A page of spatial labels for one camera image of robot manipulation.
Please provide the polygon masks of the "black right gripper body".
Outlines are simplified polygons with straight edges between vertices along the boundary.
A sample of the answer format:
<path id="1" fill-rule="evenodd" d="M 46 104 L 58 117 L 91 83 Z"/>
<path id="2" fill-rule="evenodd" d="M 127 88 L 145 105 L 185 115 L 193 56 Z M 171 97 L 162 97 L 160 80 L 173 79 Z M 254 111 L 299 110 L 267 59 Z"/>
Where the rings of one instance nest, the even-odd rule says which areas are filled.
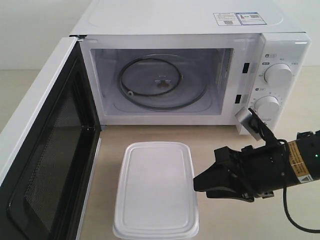
<path id="1" fill-rule="evenodd" d="M 214 151 L 215 163 L 228 169 L 232 188 L 246 188 L 255 198 L 270 198 L 273 191 L 287 186 L 289 151 L 284 145 L 253 148 L 242 151 L 227 146 Z"/>

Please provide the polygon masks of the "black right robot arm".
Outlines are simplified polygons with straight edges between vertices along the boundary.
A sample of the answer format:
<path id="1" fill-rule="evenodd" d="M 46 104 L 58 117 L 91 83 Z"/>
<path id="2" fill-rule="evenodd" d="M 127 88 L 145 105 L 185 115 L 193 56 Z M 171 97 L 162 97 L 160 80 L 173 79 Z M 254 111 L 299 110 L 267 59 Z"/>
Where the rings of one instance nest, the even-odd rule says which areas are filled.
<path id="1" fill-rule="evenodd" d="M 252 203 L 273 197 L 274 191 L 320 178 L 320 133 L 300 132 L 288 147 L 274 141 L 240 151 L 227 146 L 214 150 L 215 162 L 193 179 L 193 189 L 210 199 Z"/>

